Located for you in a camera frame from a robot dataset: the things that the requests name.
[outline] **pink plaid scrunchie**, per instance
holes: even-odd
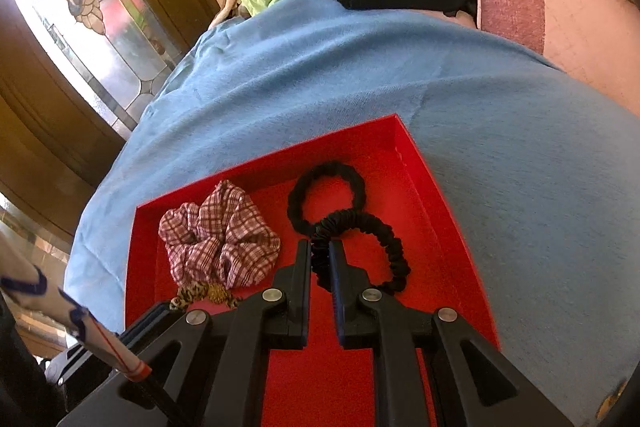
[[[226,288],[257,284],[280,253],[280,238],[242,188],[221,181],[201,206],[166,211],[158,233],[178,286],[219,282]]]

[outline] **black scrunchie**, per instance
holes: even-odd
[[[289,194],[289,204],[287,205],[287,217],[289,217],[291,226],[296,232],[306,235],[306,237],[314,235],[316,225],[312,225],[302,216],[302,203],[305,201],[309,187],[322,176],[340,176],[340,178],[348,182],[353,193],[351,207],[355,210],[362,210],[367,200],[367,195],[364,191],[364,180],[356,169],[350,165],[332,160],[312,168],[309,172],[300,176]]]
[[[318,285],[331,291],[329,242],[332,237],[338,237],[351,229],[374,234],[380,245],[385,248],[393,279],[373,287],[389,295],[404,290],[406,277],[411,273],[411,268],[404,258],[402,242],[394,235],[391,227],[379,218],[352,208],[336,210],[316,225],[316,233],[311,238],[311,270],[318,276]]]

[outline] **silver screw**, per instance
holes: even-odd
[[[453,322],[458,318],[458,312],[453,308],[441,308],[438,310],[438,318],[443,322]]]
[[[282,299],[282,292],[277,288],[268,288],[262,292],[262,298],[267,302],[275,302]]]
[[[207,320],[207,312],[202,310],[194,310],[187,313],[187,323],[191,326],[197,326]]]
[[[382,299],[382,292],[375,288],[367,288],[362,292],[362,298],[369,302],[378,302]]]

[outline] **blue fabric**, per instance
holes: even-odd
[[[484,282],[505,354],[580,425],[640,359],[640,121],[544,58],[408,11],[282,0],[205,33],[87,205],[65,288],[123,327],[137,204],[397,112]]]

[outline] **red tray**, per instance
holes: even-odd
[[[391,225],[402,240],[412,272],[398,299],[424,311],[455,308],[499,347],[489,305],[464,240],[414,141],[396,115],[271,153],[139,206],[127,267],[126,325],[155,302],[175,296],[177,287],[158,237],[158,224],[165,211],[185,201],[202,203],[220,180],[229,179],[251,195],[268,225],[282,239],[276,268],[285,266],[293,263],[296,244],[302,238],[287,219],[287,196],[303,172],[334,159],[353,165],[362,175],[367,190],[365,210]],[[314,222],[336,208],[348,206],[349,186],[339,178],[322,178],[309,190],[303,212]],[[374,237],[348,232],[341,239],[348,262],[365,268],[373,283],[390,278],[385,252]],[[269,285],[270,278],[234,293],[247,296]],[[212,313],[223,310],[204,302],[196,307]],[[271,352],[262,425],[373,424],[370,351],[344,351],[338,345],[331,295],[320,289],[312,276],[308,346],[302,351]]]

